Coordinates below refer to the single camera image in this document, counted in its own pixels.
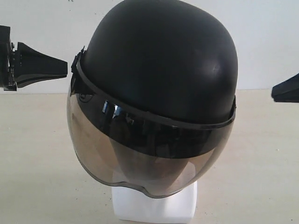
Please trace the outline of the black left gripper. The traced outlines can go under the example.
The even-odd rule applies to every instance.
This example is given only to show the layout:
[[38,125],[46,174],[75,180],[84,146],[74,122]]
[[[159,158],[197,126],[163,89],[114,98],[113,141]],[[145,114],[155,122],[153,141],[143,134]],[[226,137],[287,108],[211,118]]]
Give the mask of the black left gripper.
[[10,27],[0,26],[0,87],[4,91],[67,77],[66,61],[40,53],[22,42],[17,44],[14,65],[11,66],[14,45],[10,31]]

